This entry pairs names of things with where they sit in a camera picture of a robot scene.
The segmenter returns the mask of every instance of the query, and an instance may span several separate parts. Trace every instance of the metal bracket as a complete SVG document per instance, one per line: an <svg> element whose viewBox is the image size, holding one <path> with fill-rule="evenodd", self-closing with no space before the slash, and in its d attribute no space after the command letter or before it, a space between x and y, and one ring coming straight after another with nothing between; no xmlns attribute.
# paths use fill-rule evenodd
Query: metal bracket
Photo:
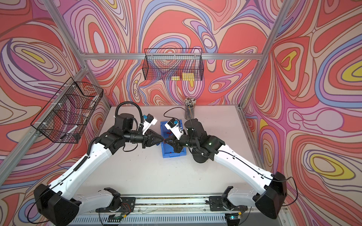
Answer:
<svg viewBox="0 0 362 226"><path fill-rule="evenodd" d="M121 197L121 206L117 211L112 211L110 207L96 209L97 213L129 213L135 208L135 197Z"/></svg>
<svg viewBox="0 0 362 226"><path fill-rule="evenodd" d="M210 202L211 211L236 211L240 209L240 211L243 213L246 210L248 210L248 207L243 205L240 206L231 205L232 210L227 210L223 206L221 196L209 196L209 202Z"/></svg>

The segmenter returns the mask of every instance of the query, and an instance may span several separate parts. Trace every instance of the red wire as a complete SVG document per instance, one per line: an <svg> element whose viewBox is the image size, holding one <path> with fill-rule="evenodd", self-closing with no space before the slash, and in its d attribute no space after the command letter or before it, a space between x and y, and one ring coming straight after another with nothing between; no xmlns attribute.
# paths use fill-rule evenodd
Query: red wire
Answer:
<svg viewBox="0 0 362 226"><path fill-rule="evenodd" d="M130 208L130 205L128 205L128 203L126 203L127 204L127 206L128 206L128 209L130 210L130 212L131 212L131 208Z"/></svg>

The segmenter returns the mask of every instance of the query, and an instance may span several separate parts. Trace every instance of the table surface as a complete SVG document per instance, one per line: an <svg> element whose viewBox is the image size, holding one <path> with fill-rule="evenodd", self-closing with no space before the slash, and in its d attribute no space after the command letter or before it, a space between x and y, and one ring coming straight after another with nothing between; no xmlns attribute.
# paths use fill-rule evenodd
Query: table surface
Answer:
<svg viewBox="0 0 362 226"><path fill-rule="evenodd" d="M173 107L142 106L141 110L144 115L151 114L157 118L158 122L150 129L160 134L160 122L169 120L163 113L170 108ZM112 107L100 134L114 125L114 112L115 107ZM139 113L134 106L122 106L120 113L133 114L139 122ZM166 115L181 119L184 123L184 113L177 108ZM235 106L196 106L195 117L208 135L217 136L236 153L255 163ZM125 150L134 147L135 144L126 143ZM195 162L188 150L185 156L162 158L161 145L145 149L138 145L132 152L123 152L120 148L89 176L76 194L90 194L106 187L123 195L212 194L223 193L227 186L251 188L221 164L210 159L205 163Z"/></svg>

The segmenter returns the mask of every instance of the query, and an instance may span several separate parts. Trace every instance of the blue plastic bin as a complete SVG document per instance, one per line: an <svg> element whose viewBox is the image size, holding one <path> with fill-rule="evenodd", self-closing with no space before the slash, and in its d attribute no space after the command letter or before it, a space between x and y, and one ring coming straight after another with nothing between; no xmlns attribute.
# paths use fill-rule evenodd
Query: blue plastic bin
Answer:
<svg viewBox="0 0 362 226"><path fill-rule="evenodd" d="M171 130L166 129L165 124L168 121L162 121L161 122L161 135L166 139L167 137L172 135ZM163 158L173 158L173 157L179 157L186 155L186 148L183 148L180 153L175 153L173 151L173 147L169 144L165 144L164 142L161 143L162 148L162 156Z"/></svg>

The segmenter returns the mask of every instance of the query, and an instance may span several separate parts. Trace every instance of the ventilation grille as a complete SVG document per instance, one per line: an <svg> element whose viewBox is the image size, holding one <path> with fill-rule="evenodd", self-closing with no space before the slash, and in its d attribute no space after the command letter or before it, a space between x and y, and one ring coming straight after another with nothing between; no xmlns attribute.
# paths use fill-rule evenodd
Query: ventilation grille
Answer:
<svg viewBox="0 0 362 226"><path fill-rule="evenodd" d="M140 214L128 215L122 221L102 217L102 222L107 224L144 224L144 223L226 223L223 213L201 213L201 214ZM97 225L100 224L97 215L80 215L69 225Z"/></svg>

